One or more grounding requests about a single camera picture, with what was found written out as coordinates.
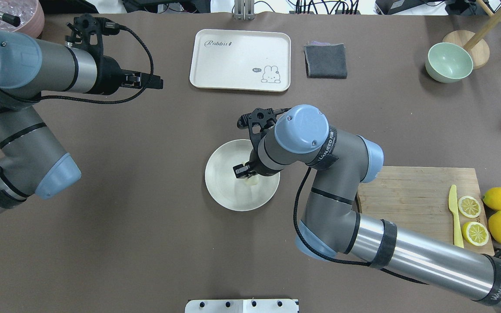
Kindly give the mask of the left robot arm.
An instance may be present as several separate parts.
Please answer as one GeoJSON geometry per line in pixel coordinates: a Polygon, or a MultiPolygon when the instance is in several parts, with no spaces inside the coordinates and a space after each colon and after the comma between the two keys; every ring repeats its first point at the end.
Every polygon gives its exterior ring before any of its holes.
{"type": "Polygon", "coordinates": [[[0,214],[37,195],[52,198],[81,178],[70,153],[34,109],[43,91],[111,95],[144,89],[101,44],[72,47],[0,30],[0,214]]]}

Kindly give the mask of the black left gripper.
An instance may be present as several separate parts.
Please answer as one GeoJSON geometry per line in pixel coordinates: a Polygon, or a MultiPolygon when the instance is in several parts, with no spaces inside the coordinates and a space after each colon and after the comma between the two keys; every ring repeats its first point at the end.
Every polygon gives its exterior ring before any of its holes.
{"type": "Polygon", "coordinates": [[[103,56],[96,64],[96,94],[111,95],[120,87],[141,89],[140,72],[123,70],[117,61],[109,56],[103,56]]]}

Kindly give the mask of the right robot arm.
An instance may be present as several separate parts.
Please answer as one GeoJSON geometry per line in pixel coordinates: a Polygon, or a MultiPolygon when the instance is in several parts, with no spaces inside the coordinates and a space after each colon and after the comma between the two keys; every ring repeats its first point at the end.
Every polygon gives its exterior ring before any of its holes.
{"type": "Polygon", "coordinates": [[[237,178],[274,176],[296,162],[316,175],[294,212],[296,244],[311,257],[439,286],[501,312],[501,193],[479,196],[473,169],[383,166],[374,142],[329,124],[311,105],[242,115],[249,161],[237,178]]]}

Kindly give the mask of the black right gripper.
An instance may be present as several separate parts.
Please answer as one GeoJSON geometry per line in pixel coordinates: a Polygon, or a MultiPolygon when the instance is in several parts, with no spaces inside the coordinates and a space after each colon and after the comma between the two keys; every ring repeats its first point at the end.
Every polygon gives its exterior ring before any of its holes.
{"type": "Polygon", "coordinates": [[[257,152],[253,149],[249,155],[249,161],[244,164],[238,164],[233,167],[235,178],[237,179],[247,179],[255,175],[259,176],[274,176],[278,172],[277,169],[268,168],[259,159],[257,152]]]}

